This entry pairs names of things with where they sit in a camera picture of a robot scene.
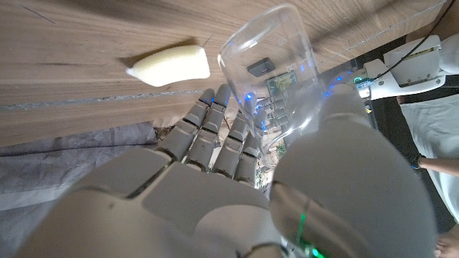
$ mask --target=wood grain surface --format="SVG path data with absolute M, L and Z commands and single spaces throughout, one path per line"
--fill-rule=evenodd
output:
M 295 0 L 324 71 L 435 19 L 444 0 Z M 0 0 L 0 145 L 180 116 L 225 82 L 224 42 L 280 0 Z M 207 53 L 205 80 L 152 87 L 127 67 L 169 47 Z

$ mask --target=transparent cup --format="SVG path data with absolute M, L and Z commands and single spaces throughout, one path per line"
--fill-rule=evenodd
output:
M 266 166 L 278 163 L 286 136 L 292 141 L 298 129 L 317 129 L 327 89 L 294 5 L 276 6 L 249 21 L 224 44 L 218 61 Z

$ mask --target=cable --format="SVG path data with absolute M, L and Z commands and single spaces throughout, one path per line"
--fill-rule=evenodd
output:
M 456 2 L 456 0 L 452 0 L 450 5 L 446 8 L 446 10 L 443 12 L 442 16 L 440 17 L 440 19 L 438 19 L 437 23 L 434 25 L 434 27 L 430 30 L 430 32 L 427 34 L 427 36 L 425 36 L 425 38 L 423 40 L 421 40 L 421 42 L 419 42 L 419 44 L 416 45 L 416 47 L 414 47 L 413 49 L 411 49 L 411 51 L 408 52 L 408 54 L 406 54 L 404 57 L 401 58 L 400 61 L 398 61 L 396 64 L 394 64 L 392 67 L 390 67 L 389 69 L 386 70 L 386 72 L 383 72 L 381 73 L 380 75 L 376 76 L 375 78 L 373 79 L 370 79 L 370 82 L 373 82 L 375 80 L 378 80 L 379 78 L 383 77 L 385 74 L 387 74 L 388 72 L 390 72 L 392 69 L 394 69 L 397 65 L 399 65 L 403 60 L 405 60 L 407 57 L 409 57 L 420 45 L 422 45 L 422 43 L 424 43 L 427 38 L 433 33 L 433 31 L 435 29 L 437 29 L 438 25 L 440 24 L 440 22 L 443 20 L 443 18 L 445 18 L 446 14 L 450 11 L 451 7 L 453 7 L 453 4 Z

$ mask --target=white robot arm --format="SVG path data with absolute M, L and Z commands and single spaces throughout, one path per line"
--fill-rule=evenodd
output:
M 336 85 L 319 130 L 288 147 L 270 200 L 253 188 L 259 151 L 242 113 L 208 169 L 229 97 L 227 85 L 207 90 L 157 149 L 84 177 L 17 256 L 432 256 L 427 193 L 369 126 L 355 86 Z
M 394 66 L 421 40 L 404 44 L 384 54 L 384 63 L 375 59 L 365 63 L 361 70 L 343 72 L 336 78 L 341 78 L 340 81 L 344 83 L 355 83 L 361 97 L 377 100 L 434 90 L 445 84 L 447 75 L 459 74 L 459 34 L 456 34 L 441 43 L 438 36 L 430 36 L 391 72 L 372 80 Z

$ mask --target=gray cloth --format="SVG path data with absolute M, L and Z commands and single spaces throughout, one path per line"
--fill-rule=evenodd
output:
M 0 148 L 0 257 L 14 253 L 74 182 L 144 145 L 156 145 L 150 123 Z
M 459 95 L 400 107 L 421 154 L 427 158 L 459 158 Z M 446 207 L 459 222 L 459 177 L 428 171 Z

